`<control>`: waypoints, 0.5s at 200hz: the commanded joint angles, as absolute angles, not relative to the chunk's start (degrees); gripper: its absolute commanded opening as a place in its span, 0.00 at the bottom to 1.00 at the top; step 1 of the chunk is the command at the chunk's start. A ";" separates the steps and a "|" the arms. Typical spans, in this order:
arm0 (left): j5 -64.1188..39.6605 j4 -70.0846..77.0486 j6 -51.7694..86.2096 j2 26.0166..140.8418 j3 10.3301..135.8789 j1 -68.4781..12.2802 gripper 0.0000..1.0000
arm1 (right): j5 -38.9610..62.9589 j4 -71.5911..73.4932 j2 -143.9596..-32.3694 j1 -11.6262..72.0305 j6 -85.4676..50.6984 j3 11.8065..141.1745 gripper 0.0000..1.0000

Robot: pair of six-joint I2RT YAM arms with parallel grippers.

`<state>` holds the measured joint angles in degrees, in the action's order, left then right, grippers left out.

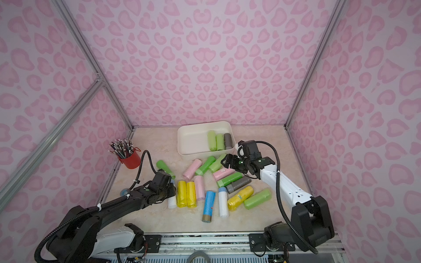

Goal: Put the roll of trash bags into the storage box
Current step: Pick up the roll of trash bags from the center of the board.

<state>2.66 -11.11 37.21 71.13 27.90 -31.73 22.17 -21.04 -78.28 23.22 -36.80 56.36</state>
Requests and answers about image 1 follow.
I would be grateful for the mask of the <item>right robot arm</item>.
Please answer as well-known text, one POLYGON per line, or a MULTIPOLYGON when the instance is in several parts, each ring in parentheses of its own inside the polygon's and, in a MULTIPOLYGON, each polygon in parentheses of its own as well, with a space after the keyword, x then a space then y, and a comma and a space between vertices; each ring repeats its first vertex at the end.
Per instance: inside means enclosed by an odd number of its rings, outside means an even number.
POLYGON ((235 155, 222 159, 222 166, 251 174, 272 188, 283 218, 264 229, 265 248, 276 251, 291 244, 303 252, 318 254, 317 247, 335 236, 327 201, 302 190, 281 172, 279 154, 272 144, 240 141, 236 149, 235 155))

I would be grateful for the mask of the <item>dark green roll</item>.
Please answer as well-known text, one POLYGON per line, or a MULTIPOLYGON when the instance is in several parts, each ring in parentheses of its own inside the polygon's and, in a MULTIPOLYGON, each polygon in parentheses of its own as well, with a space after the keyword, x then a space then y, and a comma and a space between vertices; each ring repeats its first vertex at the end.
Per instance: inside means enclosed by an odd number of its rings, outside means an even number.
POLYGON ((175 174, 174 172, 171 170, 171 168, 166 164, 165 161, 163 160, 159 160, 156 162, 156 166, 158 170, 163 170, 164 172, 166 172, 167 174, 169 174, 171 176, 172 179, 175 179, 175 174))

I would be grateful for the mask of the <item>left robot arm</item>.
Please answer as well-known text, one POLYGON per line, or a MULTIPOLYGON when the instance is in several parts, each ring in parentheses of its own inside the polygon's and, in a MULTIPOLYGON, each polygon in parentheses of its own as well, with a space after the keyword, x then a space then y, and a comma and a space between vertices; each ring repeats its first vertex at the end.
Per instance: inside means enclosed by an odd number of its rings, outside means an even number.
POLYGON ((54 263, 85 263, 93 256, 107 251, 139 252, 147 250, 144 231, 132 223, 111 233, 102 233, 107 225, 132 212, 142 210, 175 195, 172 177, 159 170, 152 181, 136 187, 128 194, 95 207, 73 207, 65 218, 40 241, 34 260, 45 263, 41 255, 46 248, 54 263))

